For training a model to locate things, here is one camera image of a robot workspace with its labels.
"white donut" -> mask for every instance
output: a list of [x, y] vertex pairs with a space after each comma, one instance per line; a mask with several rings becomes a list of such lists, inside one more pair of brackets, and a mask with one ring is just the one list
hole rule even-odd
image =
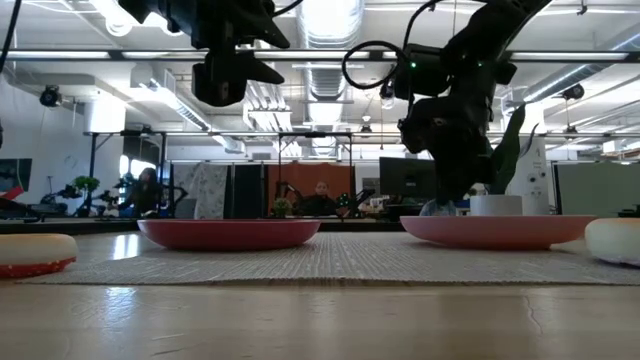
[[0, 277], [26, 277], [61, 271], [75, 261], [76, 241], [67, 235], [0, 235]]
[[587, 247], [594, 257], [640, 266], [640, 219], [599, 219], [587, 226]]

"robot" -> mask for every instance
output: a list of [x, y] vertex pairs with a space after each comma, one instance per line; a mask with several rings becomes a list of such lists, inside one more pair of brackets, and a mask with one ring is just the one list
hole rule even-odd
[[[440, 1], [422, 6], [410, 26], [420, 12]], [[428, 150], [435, 159], [440, 205], [461, 200], [474, 183], [490, 184], [496, 177], [501, 164], [491, 155], [486, 131], [493, 121], [496, 85], [509, 84], [517, 71], [505, 50], [551, 0], [479, 2], [485, 5], [442, 49], [409, 44], [407, 33], [403, 48], [396, 50], [403, 56], [393, 78], [385, 79], [393, 83], [396, 97], [410, 103], [406, 118], [398, 124], [402, 143], [412, 153]], [[205, 62], [193, 67], [192, 90], [205, 103], [226, 106], [241, 101], [249, 79], [273, 84], [284, 81], [251, 51], [236, 50], [256, 39], [289, 47], [273, 22], [282, 11], [275, 12], [272, 0], [119, 0], [119, 4], [140, 22], [156, 12], [167, 19], [170, 31], [183, 31], [191, 36], [195, 48], [209, 49]], [[387, 44], [371, 41], [356, 48]], [[343, 72], [355, 86], [346, 73], [349, 53], [343, 60]], [[415, 94], [430, 98], [413, 104]]]

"red plate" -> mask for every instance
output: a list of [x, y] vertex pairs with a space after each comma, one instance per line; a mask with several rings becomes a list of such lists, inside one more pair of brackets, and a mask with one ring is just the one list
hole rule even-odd
[[320, 228], [315, 220], [140, 220], [158, 245], [176, 250], [253, 251], [298, 246]]
[[441, 245], [491, 250], [543, 250], [584, 236], [595, 216], [406, 216], [407, 232]]

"woman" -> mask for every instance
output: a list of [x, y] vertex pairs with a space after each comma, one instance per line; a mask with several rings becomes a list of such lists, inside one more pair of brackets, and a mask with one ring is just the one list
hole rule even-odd
[[308, 196], [300, 206], [304, 216], [332, 216], [337, 215], [338, 206], [329, 197], [329, 185], [324, 181], [316, 184], [315, 195]]
[[162, 194], [162, 186], [158, 184], [158, 174], [154, 168], [146, 168], [140, 173], [138, 182], [134, 185], [131, 194], [118, 205], [118, 210], [127, 209], [133, 204], [133, 217], [140, 218], [149, 211], [158, 209], [158, 201]]

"desk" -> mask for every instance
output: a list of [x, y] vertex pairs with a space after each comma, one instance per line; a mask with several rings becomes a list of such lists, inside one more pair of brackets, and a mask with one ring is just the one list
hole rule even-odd
[[[85, 265], [157, 251], [137, 233], [77, 240]], [[637, 287], [0, 282], [0, 349], [11, 360], [638, 359], [638, 303]]]

